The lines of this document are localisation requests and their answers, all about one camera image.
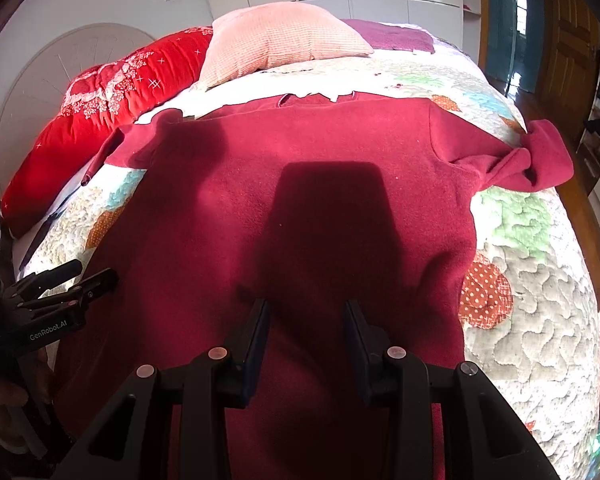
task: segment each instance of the sweater sleeve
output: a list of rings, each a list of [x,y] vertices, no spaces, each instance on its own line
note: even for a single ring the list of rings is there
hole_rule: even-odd
[[[102,143],[82,178],[86,186],[106,162],[119,168],[147,170],[152,157],[170,124],[182,121],[182,110],[165,108],[155,114],[149,124],[125,124],[116,128]]]
[[[560,133],[547,120],[532,121],[512,148],[435,104],[430,107],[431,145],[438,158],[478,174],[478,190],[500,186],[534,192],[566,182],[573,162]]]

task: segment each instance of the quilt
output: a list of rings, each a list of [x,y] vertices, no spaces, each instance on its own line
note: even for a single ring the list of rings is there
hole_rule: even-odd
[[[467,56],[437,40],[434,46],[435,54],[376,50],[369,58],[286,65],[207,92],[193,84],[137,122],[148,123],[164,108],[202,117],[223,105],[269,96],[320,93],[336,100],[364,91],[432,99],[517,145],[526,127],[513,102],[490,87]],[[72,196],[20,275],[72,258],[86,266],[143,175],[104,164]],[[555,189],[530,194],[491,187],[474,197],[471,208],[476,255],[458,305],[465,356],[509,401],[560,477],[580,480],[598,423],[600,316],[569,219]],[[476,308],[470,294],[481,290],[488,293]]]

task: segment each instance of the polka dot patch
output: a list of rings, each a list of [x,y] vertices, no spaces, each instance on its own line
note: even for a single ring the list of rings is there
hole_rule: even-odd
[[[513,296],[507,279],[485,256],[476,253],[462,283],[460,320],[490,329],[509,317],[512,306]]]
[[[460,108],[455,101],[452,101],[445,95],[432,95],[431,100],[435,102],[440,108],[447,112],[460,112]]]
[[[89,236],[87,236],[87,242],[84,245],[85,249],[92,249],[100,245],[100,242],[104,238],[104,235],[107,234],[110,227],[115,224],[116,220],[120,216],[120,213],[124,210],[126,202],[121,205],[119,208],[114,209],[113,211],[105,211],[102,213],[96,223],[89,231]]]

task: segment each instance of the purple blanket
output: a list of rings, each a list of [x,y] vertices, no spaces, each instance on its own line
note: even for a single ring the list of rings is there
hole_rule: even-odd
[[[435,54],[433,38],[424,30],[393,27],[365,20],[342,20],[373,48],[381,50],[422,50]]]

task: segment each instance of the red pillow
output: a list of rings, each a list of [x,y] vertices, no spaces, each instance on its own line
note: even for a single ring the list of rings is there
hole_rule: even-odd
[[[200,78],[211,37],[210,27],[188,28],[85,70],[71,82],[60,113],[39,134],[2,196],[2,218],[14,237],[44,216],[115,128],[133,123]]]

